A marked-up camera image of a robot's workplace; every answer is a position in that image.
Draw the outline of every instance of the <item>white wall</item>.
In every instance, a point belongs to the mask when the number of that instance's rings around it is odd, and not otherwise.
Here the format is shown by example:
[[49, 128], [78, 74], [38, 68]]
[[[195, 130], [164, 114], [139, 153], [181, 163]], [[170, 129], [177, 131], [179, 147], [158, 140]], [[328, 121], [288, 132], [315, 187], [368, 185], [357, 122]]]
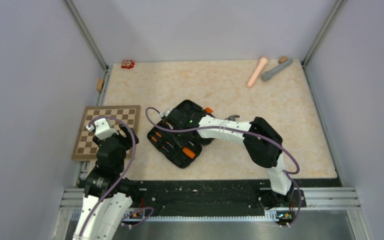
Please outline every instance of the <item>white wall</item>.
[[303, 59], [335, 0], [74, 0], [108, 64]]
[[0, 239], [49, 239], [103, 72], [60, 0], [0, 0]]
[[343, 180], [384, 239], [384, 1], [348, 1], [308, 69]]

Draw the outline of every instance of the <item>orange handle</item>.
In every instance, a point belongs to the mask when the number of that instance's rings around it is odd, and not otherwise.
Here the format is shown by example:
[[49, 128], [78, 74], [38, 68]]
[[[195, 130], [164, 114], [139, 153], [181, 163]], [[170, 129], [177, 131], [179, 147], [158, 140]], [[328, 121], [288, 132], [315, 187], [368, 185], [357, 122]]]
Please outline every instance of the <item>orange handle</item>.
[[195, 158], [195, 156], [196, 156], [196, 154], [187, 147], [183, 148], [183, 152], [184, 152], [184, 154], [186, 154], [191, 159]]

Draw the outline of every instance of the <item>metal floor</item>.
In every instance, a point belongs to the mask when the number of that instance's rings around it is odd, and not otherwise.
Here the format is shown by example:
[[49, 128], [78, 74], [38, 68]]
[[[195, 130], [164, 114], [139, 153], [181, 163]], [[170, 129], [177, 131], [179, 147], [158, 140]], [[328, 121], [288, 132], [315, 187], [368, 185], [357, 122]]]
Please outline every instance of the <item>metal floor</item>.
[[[68, 227], [71, 240], [77, 222]], [[272, 222], [146, 222], [129, 230], [119, 227], [113, 240], [354, 240], [347, 211], [302, 211], [291, 228]]]

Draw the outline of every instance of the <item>marble table surface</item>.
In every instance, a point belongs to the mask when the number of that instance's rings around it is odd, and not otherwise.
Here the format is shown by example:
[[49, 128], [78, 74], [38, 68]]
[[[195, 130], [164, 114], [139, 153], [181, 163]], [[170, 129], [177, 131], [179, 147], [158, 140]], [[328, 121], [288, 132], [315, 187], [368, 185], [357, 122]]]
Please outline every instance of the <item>marble table surface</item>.
[[[145, 108], [160, 111], [189, 99], [213, 109], [224, 119], [239, 121], [262, 117], [283, 137], [283, 146], [298, 160], [301, 172], [294, 178], [336, 178], [322, 127], [300, 61], [295, 59], [270, 81], [257, 80], [245, 87], [258, 60], [136, 62], [132, 69], [112, 67], [104, 105], [141, 105], [136, 157], [126, 177], [132, 180], [239, 180], [267, 179], [264, 168], [253, 163], [243, 146], [214, 140], [186, 169], [180, 169], [158, 152], [146, 135], [152, 125]], [[277, 65], [270, 60], [267, 71]], [[157, 122], [160, 118], [151, 113]], [[294, 170], [285, 156], [286, 167]]]

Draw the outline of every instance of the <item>small wooden block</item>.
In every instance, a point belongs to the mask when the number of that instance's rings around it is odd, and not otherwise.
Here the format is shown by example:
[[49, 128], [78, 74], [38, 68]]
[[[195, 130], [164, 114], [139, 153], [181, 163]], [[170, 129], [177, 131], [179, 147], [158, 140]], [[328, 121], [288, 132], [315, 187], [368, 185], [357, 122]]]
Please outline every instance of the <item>small wooden block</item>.
[[104, 79], [103, 78], [100, 78], [98, 80], [98, 83], [96, 84], [96, 90], [98, 92], [102, 92], [102, 90], [104, 89]]
[[288, 60], [288, 56], [283, 56], [279, 59], [279, 61], [277, 61], [279, 64], [283, 64], [284, 62], [286, 62], [286, 60]]

